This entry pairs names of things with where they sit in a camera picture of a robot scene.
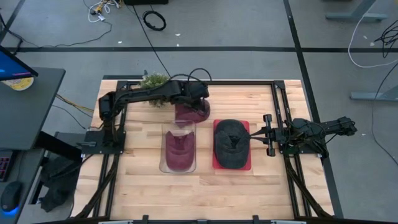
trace maroon baseball cap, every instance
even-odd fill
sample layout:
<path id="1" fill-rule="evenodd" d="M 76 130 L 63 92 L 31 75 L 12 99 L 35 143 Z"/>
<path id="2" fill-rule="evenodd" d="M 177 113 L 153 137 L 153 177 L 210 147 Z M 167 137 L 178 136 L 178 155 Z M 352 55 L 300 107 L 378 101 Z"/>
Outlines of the maroon baseball cap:
<path id="1" fill-rule="evenodd" d="M 205 111 L 195 111 L 192 108 L 189 108 L 182 104 L 176 104 L 175 119 L 193 121 L 195 123 L 205 121 L 210 116 L 210 104 L 207 100 L 203 100 L 203 103 L 205 105 Z"/>
<path id="2" fill-rule="evenodd" d="M 185 171 L 191 168 L 195 157 L 195 135 L 193 132 L 174 136 L 166 133 L 166 163 L 174 171 Z"/>

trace wooden table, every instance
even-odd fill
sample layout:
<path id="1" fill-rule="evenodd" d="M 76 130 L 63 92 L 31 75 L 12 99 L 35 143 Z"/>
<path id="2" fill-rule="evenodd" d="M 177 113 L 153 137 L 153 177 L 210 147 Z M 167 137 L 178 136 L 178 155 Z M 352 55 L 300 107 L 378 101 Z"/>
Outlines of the wooden table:
<path id="1" fill-rule="evenodd" d="M 103 80 L 98 98 L 114 91 L 116 84 L 117 80 Z M 285 85 L 292 117 L 310 119 L 301 81 L 285 80 Z M 272 126 L 277 127 L 271 88 L 210 85 L 209 92 L 211 115 L 197 124 L 197 168 L 191 174 L 172 175 L 159 170 L 162 123 L 174 119 L 174 107 L 158 109 L 147 102 L 128 105 L 126 147 L 119 161 L 112 220 L 139 220 L 143 215 L 149 215 L 151 220 L 250 220 L 253 215 L 260 219 L 293 219 L 285 166 L 279 153 L 269 157 L 267 146 L 252 140 L 250 171 L 214 170 L 211 165 L 215 119 L 249 121 L 253 133 L 265 126 L 262 115 L 270 113 L 274 118 Z M 91 125 L 100 124 L 97 103 Z M 333 213 L 321 160 L 314 154 L 300 157 L 309 191 L 327 212 Z M 82 210 L 96 190 L 102 158 L 95 155 L 81 168 L 72 216 Z M 300 213 L 304 215 L 301 194 L 296 189 Z"/>

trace clear plastic bin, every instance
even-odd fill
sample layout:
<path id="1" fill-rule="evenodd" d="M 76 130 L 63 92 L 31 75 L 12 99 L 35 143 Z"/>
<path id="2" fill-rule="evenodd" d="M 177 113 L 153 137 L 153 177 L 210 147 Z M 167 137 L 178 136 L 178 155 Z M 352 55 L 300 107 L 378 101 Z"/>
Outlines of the clear plastic bin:
<path id="1" fill-rule="evenodd" d="M 165 173 L 187 173 L 196 169 L 196 125 L 173 121 L 162 125 L 162 152 L 159 169 Z"/>

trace red square tray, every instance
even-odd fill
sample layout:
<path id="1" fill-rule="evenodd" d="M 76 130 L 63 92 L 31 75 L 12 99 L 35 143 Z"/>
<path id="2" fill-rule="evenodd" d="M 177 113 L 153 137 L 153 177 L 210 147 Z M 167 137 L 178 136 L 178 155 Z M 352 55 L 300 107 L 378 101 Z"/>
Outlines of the red square tray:
<path id="1" fill-rule="evenodd" d="M 218 125 L 218 123 L 222 121 L 221 119 L 216 119 L 213 121 L 213 136 L 214 136 L 214 131 L 216 131 L 216 127 Z M 250 133 L 250 124 L 248 121 L 240 121 L 244 128 L 248 131 L 248 133 Z M 251 170 L 251 153 L 250 153 L 251 149 L 250 149 L 250 143 L 249 143 L 249 155 L 248 155 L 248 161 L 246 163 L 246 165 L 244 165 L 244 167 L 240 168 L 240 169 L 233 169 L 233 170 Z M 213 140 L 213 168 L 214 169 L 227 169 L 224 168 L 223 166 L 221 166 L 216 158 L 216 152 L 215 152 L 215 146 L 214 146 L 214 140 Z"/>

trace potted plant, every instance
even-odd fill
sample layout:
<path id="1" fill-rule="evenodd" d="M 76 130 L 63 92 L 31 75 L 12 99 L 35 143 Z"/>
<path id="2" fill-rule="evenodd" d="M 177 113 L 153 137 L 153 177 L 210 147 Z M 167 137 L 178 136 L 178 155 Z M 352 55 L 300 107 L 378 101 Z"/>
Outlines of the potted plant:
<path id="1" fill-rule="evenodd" d="M 169 76 L 155 72 L 152 75 L 144 75 L 143 80 L 140 82 L 139 86 L 144 89 L 151 89 L 163 85 L 169 80 Z M 149 104 L 157 108 L 162 108 L 166 101 L 164 100 L 150 100 Z"/>

